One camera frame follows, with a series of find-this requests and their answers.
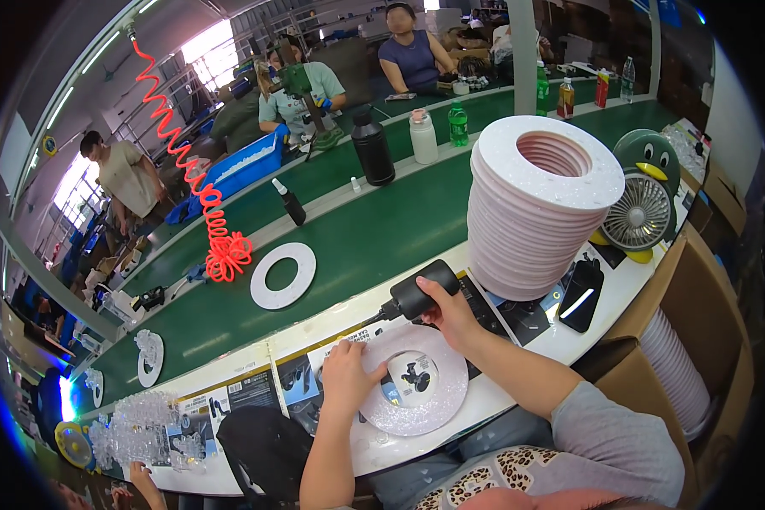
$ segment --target white bottle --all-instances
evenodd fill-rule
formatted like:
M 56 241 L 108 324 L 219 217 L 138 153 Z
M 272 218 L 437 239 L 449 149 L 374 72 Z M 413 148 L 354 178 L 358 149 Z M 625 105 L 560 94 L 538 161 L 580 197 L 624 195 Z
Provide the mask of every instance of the white bottle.
M 411 145 L 414 146 L 414 159 L 422 165 L 428 165 L 439 159 L 439 147 L 436 146 L 436 131 L 431 116 L 425 108 L 411 112 L 408 118 L 411 131 Z

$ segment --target hand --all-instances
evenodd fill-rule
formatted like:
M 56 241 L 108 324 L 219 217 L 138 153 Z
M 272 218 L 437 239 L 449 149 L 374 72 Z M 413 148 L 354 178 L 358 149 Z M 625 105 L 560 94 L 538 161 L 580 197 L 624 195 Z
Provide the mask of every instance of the hand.
M 143 462 L 134 460 L 134 462 L 130 463 L 130 483 L 139 489 L 144 499 L 148 501 L 150 501 L 150 498 L 159 495 L 159 489 L 150 477 L 151 473 L 153 472 L 147 469 Z
M 424 277 L 417 277 L 417 286 L 436 301 L 434 308 L 422 314 L 422 322 L 438 327 L 451 349 L 464 354 L 481 330 L 464 294 L 450 295 L 439 283 Z
M 112 487 L 111 497 L 113 498 L 114 510 L 130 510 L 133 494 L 129 490 L 122 487 Z
M 278 127 L 275 128 L 275 135 L 279 136 L 280 139 L 283 140 L 284 145 L 286 145 L 289 142 L 289 135 L 291 135 L 291 131 L 289 131 L 289 126 L 286 126 L 283 122 L 278 124 Z
M 370 374 L 363 370 L 360 355 L 365 347 L 365 342 L 341 340 L 323 360 L 322 412 L 352 419 L 366 400 L 368 392 L 388 372 L 387 362 L 380 363 L 377 370 Z
M 331 111 L 332 102 L 328 97 L 321 97 L 319 99 L 315 99 L 315 106 L 328 113 Z

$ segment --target green soda bottle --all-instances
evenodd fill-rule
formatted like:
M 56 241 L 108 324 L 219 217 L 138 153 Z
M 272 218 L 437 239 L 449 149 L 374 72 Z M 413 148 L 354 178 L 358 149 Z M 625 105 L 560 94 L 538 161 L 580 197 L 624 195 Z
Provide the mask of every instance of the green soda bottle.
M 454 101 L 450 105 L 448 112 L 448 122 L 450 122 L 450 141 L 456 147 L 463 147 L 468 144 L 468 112 L 462 108 L 461 101 Z
M 544 72 L 544 62 L 536 61 L 536 115 L 547 116 L 547 97 L 550 96 L 550 82 Z

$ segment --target drill press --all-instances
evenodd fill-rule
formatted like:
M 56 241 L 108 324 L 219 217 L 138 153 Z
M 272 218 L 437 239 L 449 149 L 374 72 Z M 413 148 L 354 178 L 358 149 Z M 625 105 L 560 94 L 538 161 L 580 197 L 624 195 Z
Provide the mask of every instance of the drill press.
M 306 76 L 306 69 L 303 64 L 296 61 L 289 41 L 281 39 L 279 45 L 270 49 L 278 51 L 281 68 L 278 69 L 280 82 L 271 86 L 269 91 L 274 93 L 280 89 L 285 89 L 288 96 L 302 99 L 306 104 L 309 115 L 303 119 L 303 122 L 306 124 L 314 122 L 316 128 L 315 136 L 312 139 L 312 150 L 325 151 L 335 147 L 338 140 L 343 137 L 343 130 L 338 126 L 331 130 L 326 129 L 321 118 L 325 114 L 315 106 L 315 101 L 312 99 L 312 83 L 309 82 L 309 76 Z

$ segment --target blue sleeveless top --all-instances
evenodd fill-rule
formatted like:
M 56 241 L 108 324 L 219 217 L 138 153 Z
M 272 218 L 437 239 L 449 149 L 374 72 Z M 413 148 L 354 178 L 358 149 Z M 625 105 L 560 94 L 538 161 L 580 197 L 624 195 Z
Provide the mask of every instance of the blue sleeveless top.
M 439 70 L 434 63 L 428 33 L 414 30 L 414 41 L 403 46 L 391 37 L 380 46 L 377 56 L 399 66 L 399 71 L 409 90 L 433 87 L 439 78 Z

